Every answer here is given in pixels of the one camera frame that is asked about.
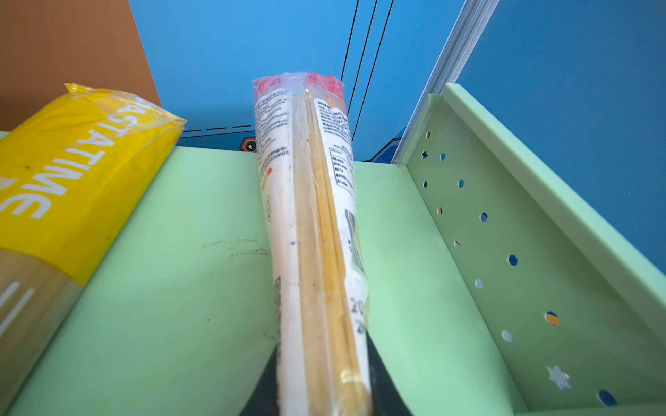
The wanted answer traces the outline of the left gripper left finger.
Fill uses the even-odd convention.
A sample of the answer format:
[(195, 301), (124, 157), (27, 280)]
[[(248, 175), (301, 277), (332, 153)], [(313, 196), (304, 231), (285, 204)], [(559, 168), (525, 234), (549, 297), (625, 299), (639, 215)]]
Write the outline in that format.
[(257, 385), (239, 416), (279, 416), (278, 349), (274, 348)]

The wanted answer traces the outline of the red spaghetti bag white label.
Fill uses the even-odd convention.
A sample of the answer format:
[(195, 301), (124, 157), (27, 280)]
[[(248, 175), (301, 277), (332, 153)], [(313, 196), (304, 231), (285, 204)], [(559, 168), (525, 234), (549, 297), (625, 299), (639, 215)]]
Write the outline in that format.
[(343, 83), (287, 73), (253, 83), (258, 178), (277, 296), (277, 410), (371, 415), (369, 298)]

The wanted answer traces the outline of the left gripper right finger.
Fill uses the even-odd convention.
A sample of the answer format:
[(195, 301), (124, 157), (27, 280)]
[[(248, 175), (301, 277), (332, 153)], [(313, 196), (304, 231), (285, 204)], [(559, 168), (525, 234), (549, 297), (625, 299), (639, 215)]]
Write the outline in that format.
[(411, 416), (411, 412), (390, 377), (370, 333), (366, 334), (374, 415)]

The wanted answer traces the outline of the yellow spaghetti bag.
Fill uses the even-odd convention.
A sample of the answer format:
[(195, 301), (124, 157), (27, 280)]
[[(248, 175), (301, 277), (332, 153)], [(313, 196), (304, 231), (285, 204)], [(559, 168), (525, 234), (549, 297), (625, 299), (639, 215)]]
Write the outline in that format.
[(138, 95), (69, 83), (1, 140), (3, 411), (185, 125)]

